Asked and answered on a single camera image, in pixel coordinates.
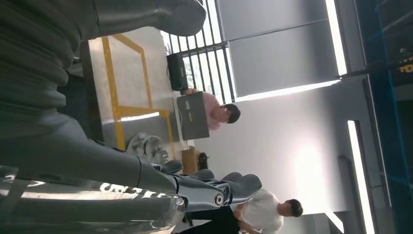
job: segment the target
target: marble floor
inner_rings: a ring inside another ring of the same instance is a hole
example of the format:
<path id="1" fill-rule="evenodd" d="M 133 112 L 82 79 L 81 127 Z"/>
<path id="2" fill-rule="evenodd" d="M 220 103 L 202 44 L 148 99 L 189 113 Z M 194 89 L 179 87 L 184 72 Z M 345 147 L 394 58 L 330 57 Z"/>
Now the marble floor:
<path id="1" fill-rule="evenodd" d="M 141 28 L 89 42 L 103 137 L 125 149 L 137 133 L 156 135 L 170 159 L 181 158 L 176 97 L 159 30 Z"/>

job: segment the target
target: person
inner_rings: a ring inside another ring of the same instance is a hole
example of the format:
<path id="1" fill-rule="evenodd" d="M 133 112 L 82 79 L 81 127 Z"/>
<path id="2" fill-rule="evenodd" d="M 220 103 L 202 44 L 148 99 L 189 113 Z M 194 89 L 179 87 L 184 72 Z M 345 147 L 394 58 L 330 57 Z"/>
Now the person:
<path id="1" fill-rule="evenodd" d="M 199 92 L 196 89 L 187 89 L 186 95 Z M 234 104 L 220 105 L 216 97 L 210 93 L 202 92 L 204 95 L 204 105 L 208 129 L 217 130 L 221 123 L 235 123 L 241 115 L 241 111 Z"/>
<path id="2" fill-rule="evenodd" d="M 296 199 L 280 203 L 271 192 L 259 190 L 247 203 L 234 208 L 223 206 L 216 210 L 188 213 L 195 220 L 210 222 L 187 229 L 180 234 L 238 234 L 240 230 L 249 234 L 273 234 L 281 229 L 284 217 L 300 217 L 301 203 Z"/>

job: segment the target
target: laptop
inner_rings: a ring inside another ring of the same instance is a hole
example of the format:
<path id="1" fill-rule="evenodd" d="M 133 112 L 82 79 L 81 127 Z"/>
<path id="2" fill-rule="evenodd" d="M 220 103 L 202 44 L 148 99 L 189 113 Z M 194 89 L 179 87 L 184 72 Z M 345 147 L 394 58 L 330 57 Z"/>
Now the laptop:
<path id="1" fill-rule="evenodd" d="M 207 112 L 202 92 L 178 97 L 176 102 L 180 112 L 184 140 L 209 137 Z"/>

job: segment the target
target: black pants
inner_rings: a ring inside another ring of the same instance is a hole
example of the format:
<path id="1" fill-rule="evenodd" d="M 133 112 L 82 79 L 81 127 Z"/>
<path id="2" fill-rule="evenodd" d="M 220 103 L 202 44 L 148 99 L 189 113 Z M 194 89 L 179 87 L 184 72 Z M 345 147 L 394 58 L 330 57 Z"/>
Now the black pants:
<path id="1" fill-rule="evenodd" d="M 238 234 L 240 231 L 238 221 L 229 206 L 211 211 L 192 212 L 189 215 L 194 220 L 210 220 L 210 222 L 185 230 L 181 234 Z"/>

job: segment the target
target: black hair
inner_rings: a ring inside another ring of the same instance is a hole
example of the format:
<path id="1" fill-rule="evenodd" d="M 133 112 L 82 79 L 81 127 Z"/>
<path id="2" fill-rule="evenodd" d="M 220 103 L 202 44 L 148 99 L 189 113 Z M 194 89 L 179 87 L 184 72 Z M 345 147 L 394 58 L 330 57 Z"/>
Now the black hair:
<path id="1" fill-rule="evenodd" d="M 288 200 L 288 203 L 291 205 L 291 214 L 294 217 L 300 217 L 302 215 L 301 203 L 296 199 Z"/>
<path id="2" fill-rule="evenodd" d="M 231 112 L 228 123 L 235 123 L 240 118 L 240 109 L 238 109 L 238 107 L 234 104 L 227 104 L 225 105 L 225 108 Z"/>

